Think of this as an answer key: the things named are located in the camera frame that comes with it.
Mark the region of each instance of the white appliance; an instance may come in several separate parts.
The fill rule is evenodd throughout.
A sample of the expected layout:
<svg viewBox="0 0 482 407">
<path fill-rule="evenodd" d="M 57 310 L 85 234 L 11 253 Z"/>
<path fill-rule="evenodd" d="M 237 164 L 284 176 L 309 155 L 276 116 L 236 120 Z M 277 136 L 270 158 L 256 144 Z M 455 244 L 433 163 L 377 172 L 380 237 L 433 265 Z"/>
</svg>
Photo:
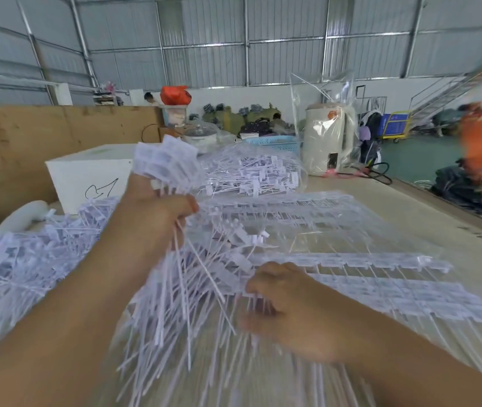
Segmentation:
<svg viewBox="0 0 482 407">
<path fill-rule="evenodd" d="M 324 175 L 350 160 L 357 131 L 352 106 L 315 103 L 307 107 L 301 158 L 307 173 Z"/>
</svg>

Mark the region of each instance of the black cable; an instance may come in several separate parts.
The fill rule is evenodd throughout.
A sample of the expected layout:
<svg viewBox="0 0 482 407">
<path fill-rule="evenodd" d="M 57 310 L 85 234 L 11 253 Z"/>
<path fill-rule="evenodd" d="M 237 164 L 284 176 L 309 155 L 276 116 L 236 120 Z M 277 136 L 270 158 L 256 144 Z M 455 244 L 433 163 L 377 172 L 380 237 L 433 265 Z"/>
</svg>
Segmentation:
<svg viewBox="0 0 482 407">
<path fill-rule="evenodd" d="M 381 164 L 386 165 L 386 170 L 380 172 L 380 171 L 376 171 L 376 170 L 373 169 L 373 167 L 375 167 L 376 165 L 381 165 Z M 376 180 L 379 183 L 382 183 L 382 184 L 385 184 L 385 185 L 390 185 L 394 182 L 394 180 L 392 180 L 390 177 L 388 177 L 386 175 L 387 171 L 390 170 L 390 165 L 386 162 L 370 164 L 367 167 L 363 167 L 363 168 L 358 168 L 358 167 L 354 167 L 354 168 L 356 170 L 358 170 L 359 172 L 361 172 L 362 174 L 365 174 L 365 175 L 360 175 L 360 174 L 355 173 L 355 172 L 338 172 L 337 175 L 340 175 L 340 176 L 356 176 L 356 177 L 361 177 L 361 178 L 372 178 L 373 180 Z"/>
</svg>

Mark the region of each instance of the hand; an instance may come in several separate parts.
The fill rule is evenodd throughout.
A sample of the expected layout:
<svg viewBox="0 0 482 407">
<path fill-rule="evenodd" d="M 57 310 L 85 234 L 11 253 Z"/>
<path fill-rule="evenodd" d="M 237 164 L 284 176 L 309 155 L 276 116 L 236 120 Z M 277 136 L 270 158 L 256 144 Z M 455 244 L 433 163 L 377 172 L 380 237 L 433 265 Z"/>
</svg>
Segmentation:
<svg viewBox="0 0 482 407">
<path fill-rule="evenodd" d="M 158 197 L 150 179 L 132 174 L 126 191 L 89 255 L 114 261 L 125 275 L 136 275 L 141 283 L 168 248 L 183 244 L 184 218 L 199 209 L 191 195 Z"/>
<path fill-rule="evenodd" d="M 366 315 L 364 306 L 314 280 L 295 264 L 260 266 L 247 282 L 246 292 L 261 294 L 275 310 L 272 315 L 242 315 L 239 325 L 248 332 L 319 363 L 346 361 L 357 348 L 353 332 L 355 320 Z"/>
</svg>

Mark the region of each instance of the metal staircase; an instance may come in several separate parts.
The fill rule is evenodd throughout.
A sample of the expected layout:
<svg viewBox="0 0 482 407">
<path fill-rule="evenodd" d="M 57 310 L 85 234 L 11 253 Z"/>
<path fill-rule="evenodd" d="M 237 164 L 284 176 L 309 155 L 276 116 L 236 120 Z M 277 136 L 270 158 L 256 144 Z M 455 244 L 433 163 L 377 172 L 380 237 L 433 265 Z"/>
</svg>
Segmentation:
<svg viewBox="0 0 482 407">
<path fill-rule="evenodd" d="M 464 95 L 480 83 L 482 83 L 482 66 L 467 74 L 465 77 L 462 76 L 452 80 L 447 84 L 447 88 L 445 88 L 441 93 L 434 95 L 428 101 L 423 102 L 415 109 L 411 110 L 409 127 L 412 128 L 422 124 L 422 122 L 426 121 L 428 117 L 443 109 L 446 104 Z M 425 92 L 434 84 L 422 90 L 417 95 Z"/>
</svg>

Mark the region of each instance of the black drawing on box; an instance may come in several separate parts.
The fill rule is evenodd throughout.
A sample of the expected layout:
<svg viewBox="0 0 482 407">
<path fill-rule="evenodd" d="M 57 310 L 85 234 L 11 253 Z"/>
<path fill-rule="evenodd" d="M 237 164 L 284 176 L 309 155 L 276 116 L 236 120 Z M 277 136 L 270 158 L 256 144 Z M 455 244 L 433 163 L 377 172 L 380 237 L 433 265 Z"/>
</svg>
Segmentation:
<svg viewBox="0 0 482 407">
<path fill-rule="evenodd" d="M 113 187 L 117 183 L 118 178 L 115 178 L 112 182 L 109 184 L 104 185 L 103 187 L 97 188 L 94 184 L 92 184 L 88 189 L 85 191 L 85 198 L 87 200 L 90 199 L 95 199 L 103 196 L 105 193 L 107 193 L 106 197 L 109 197 L 109 194 L 111 194 L 111 191 L 113 190 Z"/>
</svg>

